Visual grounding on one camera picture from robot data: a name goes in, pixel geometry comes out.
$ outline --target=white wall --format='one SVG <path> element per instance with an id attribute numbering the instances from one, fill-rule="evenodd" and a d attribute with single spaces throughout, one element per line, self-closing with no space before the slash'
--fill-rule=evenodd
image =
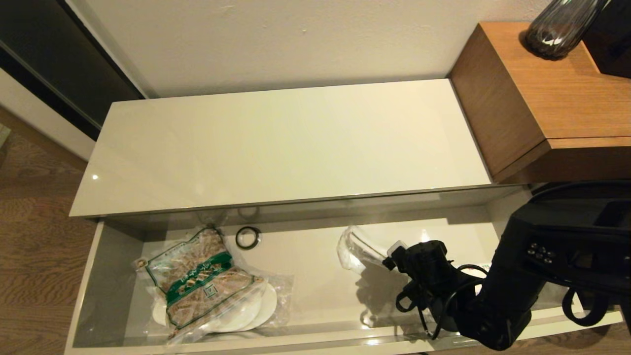
<path id="1" fill-rule="evenodd" d="M 0 105 L 79 157 L 89 160 L 95 142 L 0 69 Z"/>
<path id="2" fill-rule="evenodd" d="M 149 97 L 444 78 L 550 0 L 67 0 Z"/>

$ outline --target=wooden floor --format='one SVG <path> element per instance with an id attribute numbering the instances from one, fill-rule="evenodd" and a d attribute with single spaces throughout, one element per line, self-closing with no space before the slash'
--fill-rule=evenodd
<path id="1" fill-rule="evenodd" d="M 81 171 L 12 133 L 0 149 L 0 354 L 61 354 L 95 224 L 67 217 Z M 484 347 L 435 352 L 486 355 Z M 519 341 L 506 354 L 631 354 L 623 324 Z"/>

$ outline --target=white plate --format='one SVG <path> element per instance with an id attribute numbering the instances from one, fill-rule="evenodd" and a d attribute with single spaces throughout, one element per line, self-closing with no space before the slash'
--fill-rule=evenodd
<path id="1" fill-rule="evenodd" d="M 167 326 L 167 304 L 158 298 L 153 303 L 153 320 L 160 325 Z"/>
<path id="2" fill-rule="evenodd" d="M 265 323 L 276 311 L 276 304 L 278 303 L 278 299 L 276 298 L 276 290 L 270 284 L 268 284 L 265 293 L 263 294 L 263 298 L 261 301 L 261 310 L 259 314 L 250 322 L 250 324 L 245 327 L 236 330 L 236 332 L 245 332 L 246 330 L 252 330 L 263 323 Z"/>
<path id="3" fill-rule="evenodd" d="M 262 301 L 262 295 L 249 298 L 248 300 L 244 301 L 240 305 L 240 307 L 233 308 L 228 312 L 227 315 L 222 315 L 221 317 L 219 317 L 219 322 L 207 324 L 207 327 L 205 327 L 204 330 L 207 333 L 229 333 L 244 328 L 245 326 L 250 324 L 259 314 Z"/>

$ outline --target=drawer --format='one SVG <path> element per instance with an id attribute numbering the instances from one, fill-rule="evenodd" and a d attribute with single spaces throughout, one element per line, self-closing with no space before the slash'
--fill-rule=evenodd
<path id="1" fill-rule="evenodd" d="M 368 268 L 362 275 L 342 269 L 338 239 L 355 224 L 386 246 L 397 240 L 412 245 L 438 239 L 455 265 L 490 263 L 508 216 L 528 198 L 520 186 L 496 186 L 106 217 L 98 223 L 66 354 L 402 354 L 475 345 L 446 331 L 429 341 L 416 311 L 400 313 L 394 307 L 407 278 L 380 268 Z M 167 347 L 167 331 L 151 322 L 151 297 L 131 265 L 189 239 L 208 222 L 222 225 L 231 250 L 238 250 L 234 235 L 243 225 L 262 231 L 261 243 L 239 254 L 251 267 L 293 276 L 290 321 L 283 327 L 207 335 L 193 344 Z M 546 286 L 522 339 L 581 328 L 563 316 L 562 296 L 560 287 Z M 621 320 L 613 312 L 600 324 Z"/>

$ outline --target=wooden box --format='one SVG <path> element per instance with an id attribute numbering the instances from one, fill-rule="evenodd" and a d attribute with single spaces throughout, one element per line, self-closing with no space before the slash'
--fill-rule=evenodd
<path id="1" fill-rule="evenodd" d="M 480 23 L 451 72 L 492 179 L 631 178 L 631 80 L 601 74 L 583 43 L 540 59 L 521 44 L 527 28 Z"/>

